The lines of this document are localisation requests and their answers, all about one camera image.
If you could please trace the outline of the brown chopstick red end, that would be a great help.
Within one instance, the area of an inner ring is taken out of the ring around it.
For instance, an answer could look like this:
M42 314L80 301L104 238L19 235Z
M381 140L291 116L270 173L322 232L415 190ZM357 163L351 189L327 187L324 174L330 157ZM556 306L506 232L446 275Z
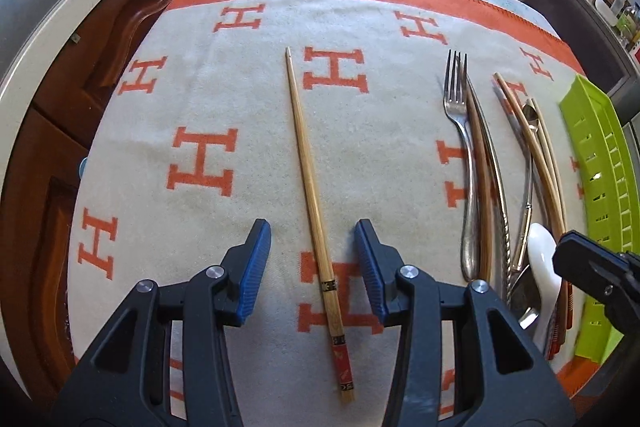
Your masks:
M524 114L524 109L521 108L521 105L518 103L518 99L512 89L498 72L495 72L494 78L506 97L506 101L508 101L511 106L512 112L522 128L524 141L528 151L530 155L533 156L533 162L542 185L542 205L544 205L544 210L546 210L547 213L552 237L557 241L561 237L562 233L566 231L566 228L562 218L559 191L555 187L554 176L552 176L550 168L548 167L548 162L544 157L544 151L538 141L537 135L535 132L530 130L528 121ZM556 305L555 326L552 331L552 355L558 353L565 343L567 324L573 323L572 306L573 303L572 297L570 297L570 283L567 283L566 280L561 280L559 300Z

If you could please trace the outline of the white ceramic soup spoon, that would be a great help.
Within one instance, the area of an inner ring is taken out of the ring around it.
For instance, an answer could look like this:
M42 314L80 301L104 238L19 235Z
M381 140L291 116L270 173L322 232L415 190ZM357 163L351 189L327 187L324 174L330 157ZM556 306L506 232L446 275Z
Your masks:
M533 342L542 353L546 353L549 324L562 284L553 266L555 248L552 234L543 225L532 223L527 236L527 254L541 304Z

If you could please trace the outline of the wide steel serving spoon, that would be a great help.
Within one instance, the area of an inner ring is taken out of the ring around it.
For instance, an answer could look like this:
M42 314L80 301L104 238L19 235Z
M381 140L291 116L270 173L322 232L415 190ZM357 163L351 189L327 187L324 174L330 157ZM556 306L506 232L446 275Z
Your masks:
M540 313L541 298L538 291L535 277L530 269L527 267L516 278L514 286L512 288L510 310L511 313L518 319L518 324L522 329L531 329Z

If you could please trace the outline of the bamboo chopstick red end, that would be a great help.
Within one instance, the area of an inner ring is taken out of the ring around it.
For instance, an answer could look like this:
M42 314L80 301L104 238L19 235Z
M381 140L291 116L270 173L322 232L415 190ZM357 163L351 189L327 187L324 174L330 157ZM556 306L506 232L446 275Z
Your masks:
M340 386L341 400L344 403L353 403L356 398L354 377L352 377L352 365L350 364L346 343L340 299L338 299L337 281L334 277L332 259L328 249L328 241L326 240L317 177L314 171L314 158L312 158L303 104L297 88L292 51L289 46L285 48L284 60L286 78L288 78L288 91L290 91L299 166L303 178L311 243L317 263L326 324L328 324L331 338L332 359L338 385Z

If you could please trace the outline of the pale chopstick striped end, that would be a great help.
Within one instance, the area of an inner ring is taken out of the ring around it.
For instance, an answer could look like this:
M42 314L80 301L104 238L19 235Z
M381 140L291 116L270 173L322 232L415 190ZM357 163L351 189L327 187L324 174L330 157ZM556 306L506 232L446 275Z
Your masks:
M550 343L550 323L555 316L556 304L560 297L562 279L554 272L552 257L555 251L555 240L552 234L539 223L533 223L533 197L534 197L534 169L537 169L539 179L544 189L546 199L542 202L546 205L547 215L552 224L553 231L562 231L563 221L560 216L558 194L552 181L551 173L547 167L544 153L534 130L537 130L539 118L535 112L534 127L530 127L530 121L524 113L524 109L518 104L506 80L498 72L494 74L498 86L502 90L506 101L511 107L513 117L518 124L513 125L514 134L525 157L525 199L523 202L520 231L513 258L510 261L509 291L521 280L522 274L529 267L533 273L534 281L540 296L540 308L538 310L536 329L533 342L540 351L546 355Z

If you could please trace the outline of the metal twisted chopstick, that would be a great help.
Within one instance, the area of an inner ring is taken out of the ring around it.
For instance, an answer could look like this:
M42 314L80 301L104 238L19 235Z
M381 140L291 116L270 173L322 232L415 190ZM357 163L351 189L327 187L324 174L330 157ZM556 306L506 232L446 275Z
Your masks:
M487 154L487 162L489 166L491 186L495 189L497 197L497 216L500 234L500 269L501 269L501 295L506 303L511 299L512 289L510 287L510 262L511 262L511 234L509 227L508 210L506 209L506 192L504 191L504 185L501 176L501 170L499 166L498 156L492 139L491 132L489 130L489 124L484 114L482 104L480 104L480 97L477 95L475 87L473 86L470 77L466 77L468 80L468 87L471 92L472 100L477 111L478 119L480 120L480 132L483 135L483 141Z

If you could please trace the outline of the steel fork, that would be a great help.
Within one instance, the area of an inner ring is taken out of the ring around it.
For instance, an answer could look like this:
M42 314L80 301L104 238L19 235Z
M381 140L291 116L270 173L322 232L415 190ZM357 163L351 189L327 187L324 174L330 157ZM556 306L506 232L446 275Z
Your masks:
M478 191L474 167L473 139L470 125L471 97L468 95L466 55L449 50L447 55L442 107L446 117L456 128L462 148L464 194L463 221L460 242L460 261L464 279L468 282L480 273L478 252Z

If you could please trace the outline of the pale chopstick orange end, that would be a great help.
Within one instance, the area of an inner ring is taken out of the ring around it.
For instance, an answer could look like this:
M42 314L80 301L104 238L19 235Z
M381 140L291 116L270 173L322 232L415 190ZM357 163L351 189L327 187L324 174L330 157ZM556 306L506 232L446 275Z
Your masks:
M566 231L566 212L561 186L561 177L551 144L548 127L544 121L544 114L541 112L541 109L534 98L530 99L530 103L532 103L538 116L538 141L541 146L542 156L544 156L544 161L546 162L546 166L553 183L556 210L555 217L550 219L550 223L552 225L552 234L554 239L557 241ZM566 280L562 280L558 304L558 318L556 319L553 336L556 344L555 351L559 351L564 345L567 331L572 328L573 322L573 286L570 285L570 283L567 283Z

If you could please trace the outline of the green plastic utensil tray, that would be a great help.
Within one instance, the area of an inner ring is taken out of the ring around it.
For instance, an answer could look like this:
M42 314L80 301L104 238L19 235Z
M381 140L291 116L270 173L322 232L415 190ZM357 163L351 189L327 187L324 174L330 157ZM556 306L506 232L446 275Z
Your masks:
M579 174L587 236L610 251L639 251L639 195L634 165L611 99L577 75L560 102Z

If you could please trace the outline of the grey cabinet appliance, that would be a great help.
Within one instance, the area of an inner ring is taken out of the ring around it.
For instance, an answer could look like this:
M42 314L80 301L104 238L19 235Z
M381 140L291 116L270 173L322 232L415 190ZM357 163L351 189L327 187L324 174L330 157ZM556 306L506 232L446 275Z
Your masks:
M639 113L639 66L587 0L521 0L572 49L586 76L612 98L620 119Z

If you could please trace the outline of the orange white H-pattern cloth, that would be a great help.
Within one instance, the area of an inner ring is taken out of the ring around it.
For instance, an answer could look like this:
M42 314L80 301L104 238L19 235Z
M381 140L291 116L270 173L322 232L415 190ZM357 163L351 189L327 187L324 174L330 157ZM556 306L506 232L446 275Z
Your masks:
M320 294L284 60L292 51L354 377L341 400ZM524 158L498 72L544 114L567 222L585 228L559 104L582 69L570 47L480 0L174 0L120 77L90 148L70 233L68 314L82 355L137 281L189 280L242 243L272 243L254 312L227 343L249 426L377 426L397 329L372 314L352 229L458 285L464 173L442 108L449 50L468 58L520 217Z

